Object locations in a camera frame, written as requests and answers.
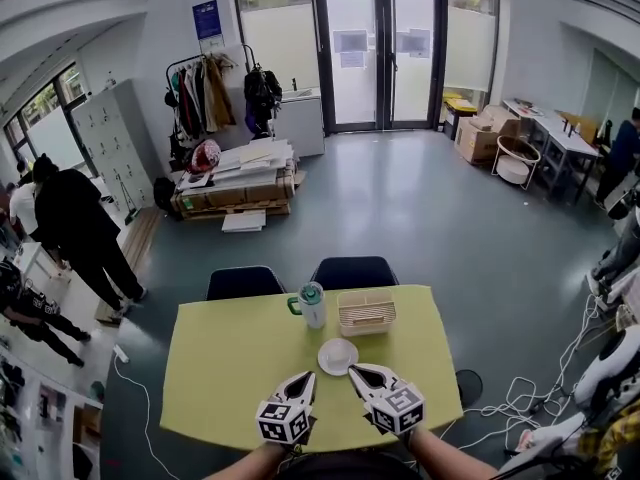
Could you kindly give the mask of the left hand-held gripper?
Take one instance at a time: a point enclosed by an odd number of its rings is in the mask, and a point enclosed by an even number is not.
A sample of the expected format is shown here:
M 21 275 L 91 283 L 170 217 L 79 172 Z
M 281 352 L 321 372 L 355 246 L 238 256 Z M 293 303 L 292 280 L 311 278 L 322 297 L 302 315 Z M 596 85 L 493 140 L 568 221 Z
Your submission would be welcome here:
M 278 444 L 306 444 L 315 423 L 315 392 L 316 374 L 312 371 L 283 381 L 272 397 L 258 406 L 255 422 L 262 439 Z

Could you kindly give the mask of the white round plate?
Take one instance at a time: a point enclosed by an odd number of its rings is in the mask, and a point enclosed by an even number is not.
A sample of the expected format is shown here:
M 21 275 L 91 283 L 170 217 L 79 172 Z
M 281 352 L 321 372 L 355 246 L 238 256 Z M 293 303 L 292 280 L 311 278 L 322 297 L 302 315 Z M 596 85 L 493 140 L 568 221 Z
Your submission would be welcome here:
M 331 365 L 327 363 L 327 359 L 326 359 L 326 350 L 327 350 L 327 345 L 329 343 L 332 342 L 342 342 L 345 343 L 346 345 L 349 345 L 351 347 L 351 360 L 348 364 L 342 364 L 342 365 Z M 358 350 L 356 348 L 356 346 L 351 343 L 350 341 L 343 339 L 343 338 L 333 338 L 330 339 L 328 341 L 326 341 L 319 349 L 318 354 L 317 354 L 317 362 L 320 366 L 320 368 L 327 374 L 331 375 L 331 376 L 344 376 L 347 374 L 347 369 L 349 366 L 356 364 L 359 361 L 359 353 Z

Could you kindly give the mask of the person's right forearm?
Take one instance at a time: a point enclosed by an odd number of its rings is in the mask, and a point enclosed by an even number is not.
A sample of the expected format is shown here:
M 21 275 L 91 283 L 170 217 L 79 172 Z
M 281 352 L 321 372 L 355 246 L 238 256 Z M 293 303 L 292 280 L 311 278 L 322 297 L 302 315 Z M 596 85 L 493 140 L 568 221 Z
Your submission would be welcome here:
M 498 471 L 422 426 L 416 426 L 405 444 L 432 480 L 492 480 Z

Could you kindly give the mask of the dark blue chair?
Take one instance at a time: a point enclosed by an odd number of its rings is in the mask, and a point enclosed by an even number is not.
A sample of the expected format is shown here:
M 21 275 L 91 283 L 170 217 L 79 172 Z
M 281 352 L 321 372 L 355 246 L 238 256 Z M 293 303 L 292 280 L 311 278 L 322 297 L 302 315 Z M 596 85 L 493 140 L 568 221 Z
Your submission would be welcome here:
M 275 272 L 263 265 L 215 270 L 209 279 L 206 301 L 285 294 Z
M 311 277 L 324 290 L 348 290 L 396 286 L 398 279 L 381 256 L 329 257 Z

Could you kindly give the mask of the wooden plank stack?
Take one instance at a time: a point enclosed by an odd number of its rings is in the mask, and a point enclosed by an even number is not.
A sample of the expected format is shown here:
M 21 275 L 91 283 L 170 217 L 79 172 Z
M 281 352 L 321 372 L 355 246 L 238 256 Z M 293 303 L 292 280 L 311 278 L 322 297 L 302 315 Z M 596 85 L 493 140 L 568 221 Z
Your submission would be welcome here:
M 145 262 L 157 226 L 163 216 L 163 212 L 156 207 L 144 208 L 137 213 L 130 224 L 122 229 L 125 236 L 121 250 L 135 274 Z M 106 302 L 100 301 L 95 312 L 95 320 L 106 326 L 117 327 L 120 317 L 115 315 Z

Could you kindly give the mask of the stack of white boards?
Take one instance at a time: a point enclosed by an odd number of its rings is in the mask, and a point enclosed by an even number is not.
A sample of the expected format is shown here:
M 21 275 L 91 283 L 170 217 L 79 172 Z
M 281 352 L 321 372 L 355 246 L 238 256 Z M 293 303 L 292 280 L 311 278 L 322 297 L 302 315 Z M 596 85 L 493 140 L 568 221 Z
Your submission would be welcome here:
M 203 172 L 185 171 L 176 191 L 194 192 L 213 188 L 242 188 L 266 185 L 276 181 L 277 172 L 292 167 L 294 150 L 286 140 L 272 138 L 251 141 L 249 144 L 222 151 L 218 163 Z

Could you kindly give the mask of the green broom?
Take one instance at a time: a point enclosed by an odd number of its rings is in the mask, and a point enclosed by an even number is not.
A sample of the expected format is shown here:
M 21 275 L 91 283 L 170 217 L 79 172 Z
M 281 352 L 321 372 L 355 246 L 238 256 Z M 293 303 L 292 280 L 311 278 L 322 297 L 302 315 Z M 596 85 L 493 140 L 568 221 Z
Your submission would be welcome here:
M 124 181 L 122 180 L 122 177 L 120 176 L 119 173 L 116 174 L 116 179 L 118 180 L 119 184 L 120 184 L 120 188 L 121 191 L 123 192 L 123 197 L 124 197 L 124 201 L 125 201 L 125 205 L 127 207 L 127 215 L 124 219 L 124 223 L 126 225 L 129 225 L 133 222 L 133 220 L 137 217 L 139 210 L 136 207 L 133 198 L 131 197 Z

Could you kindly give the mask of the white storage shelf unit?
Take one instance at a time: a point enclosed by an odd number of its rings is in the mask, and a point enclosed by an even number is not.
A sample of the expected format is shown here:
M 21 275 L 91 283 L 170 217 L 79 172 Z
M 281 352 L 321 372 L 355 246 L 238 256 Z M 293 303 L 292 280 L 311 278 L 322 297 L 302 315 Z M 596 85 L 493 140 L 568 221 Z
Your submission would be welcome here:
M 0 347 L 0 480 L 101 480 L 101 440 L 73 442 L 84 405 L 103 409 Z

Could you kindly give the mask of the white chest freezer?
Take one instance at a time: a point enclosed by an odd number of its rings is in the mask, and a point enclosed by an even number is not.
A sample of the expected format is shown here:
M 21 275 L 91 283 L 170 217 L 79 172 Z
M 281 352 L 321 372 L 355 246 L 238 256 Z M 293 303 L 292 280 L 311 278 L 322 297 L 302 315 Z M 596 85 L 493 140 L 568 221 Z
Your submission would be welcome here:
M 325 134 L 320 89 L 284 92 L 273 127 L 275 137 L 286 140 L 297 158 L 323 155 Z

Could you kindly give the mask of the black bin yellow lid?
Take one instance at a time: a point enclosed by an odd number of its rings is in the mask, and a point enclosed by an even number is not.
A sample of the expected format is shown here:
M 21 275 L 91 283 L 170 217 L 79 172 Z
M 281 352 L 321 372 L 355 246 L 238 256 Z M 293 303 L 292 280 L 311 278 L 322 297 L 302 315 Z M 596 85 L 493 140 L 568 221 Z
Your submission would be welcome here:
M 459 121 L 463 117 L 473 117 L 477 107 L 457 93 L 444 93 L 439 126 L 451 140 L 455 139 Z

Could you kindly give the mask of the white black cone device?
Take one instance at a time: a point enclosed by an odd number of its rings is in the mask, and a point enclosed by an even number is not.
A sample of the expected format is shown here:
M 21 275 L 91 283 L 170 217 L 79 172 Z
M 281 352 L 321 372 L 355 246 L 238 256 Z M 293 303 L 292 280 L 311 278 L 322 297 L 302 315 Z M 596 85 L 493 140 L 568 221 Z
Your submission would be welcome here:
M 607 211 L 607 216 L 615 221 L 626 219 L 632 210 L 640 209 L 640 188 L 627 190 Z

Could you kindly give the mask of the row of hanging clothes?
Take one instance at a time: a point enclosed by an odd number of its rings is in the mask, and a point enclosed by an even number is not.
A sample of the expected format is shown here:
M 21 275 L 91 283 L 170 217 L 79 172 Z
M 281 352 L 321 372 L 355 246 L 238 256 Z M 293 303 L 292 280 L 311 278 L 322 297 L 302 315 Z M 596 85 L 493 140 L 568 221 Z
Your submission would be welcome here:
M 204 58 L 172 76 L 178 100 L 173 94 L 164 95 L 165 104 L 178 108 L 179 138 L 190 137 L 200 141 L 215 132 L 235 125 L 231 103 L 222 81 L 223 64 L 220 59 Z

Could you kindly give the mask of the white workbench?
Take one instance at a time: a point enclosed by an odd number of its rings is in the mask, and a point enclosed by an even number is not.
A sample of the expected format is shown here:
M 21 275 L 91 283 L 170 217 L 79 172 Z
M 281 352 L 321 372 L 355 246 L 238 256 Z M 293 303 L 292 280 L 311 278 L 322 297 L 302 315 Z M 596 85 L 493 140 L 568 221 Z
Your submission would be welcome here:
M 549 130 L 553 127 L 563 127 L 563 120 L 553 110 L 539 108 L 518 99 L 503 99 L 502 105 L 519 118 L 519 138 L 539 151 L 546 143 Z
M 538 133 L 542 153 L 538 178 L 547 189 L 547 196 L 560 196 L 575 189 L 573 204 L 583 195 L 597 160 L 598 150 L 559 116 L 539 116 L 533 120 L 531 138 Z

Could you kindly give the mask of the black clothes rack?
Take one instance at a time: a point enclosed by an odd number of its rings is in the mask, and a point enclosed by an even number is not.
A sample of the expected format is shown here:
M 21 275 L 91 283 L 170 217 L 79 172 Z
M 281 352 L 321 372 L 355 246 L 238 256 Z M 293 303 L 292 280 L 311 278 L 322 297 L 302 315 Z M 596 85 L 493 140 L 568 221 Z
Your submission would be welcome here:
M 222 150 L 246 145 L 250 142 L 253 134 L 245 123 L 246 100 L 244 96 L 244 79 L 251 69 L 258 64 L 254 49 L 250 45 L 241 43 L 223 47 L 221 50 L 212 53 L 198 54 L 169 64 L 165 70 L 166 95 L 172 93 L 175 100 L 179 98 L 178 91 L 174 89 L 171 81 L 174 73 L 186 69 L 189 65 L 193 65 L 197 61 L 211 57 L 222 61 L 222 81 L 229 96 L 232 114 L 236 121 L 235 125 L 228 126 L 223 131 L 215 132 L 213 138 Z M 170 153 L 168 165 L 171 172 L 176 172 L 180 167 L 186 165 L 186 154 L 195 147 L 197 141 L 190 137 L 179 138 L 181 131 L 178 108 L 175 108 L 173 113 L 174 125 L 169 135 Z

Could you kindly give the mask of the blue wall poster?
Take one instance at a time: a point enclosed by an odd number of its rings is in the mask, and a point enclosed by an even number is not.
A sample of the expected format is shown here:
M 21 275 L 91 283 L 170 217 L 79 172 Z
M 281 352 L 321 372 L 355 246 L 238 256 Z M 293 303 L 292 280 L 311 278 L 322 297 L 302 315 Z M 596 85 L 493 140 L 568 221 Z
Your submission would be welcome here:
M 192 7 L 196 35 L 202 53 L 224 46 L 224 37 L 216 0 Z

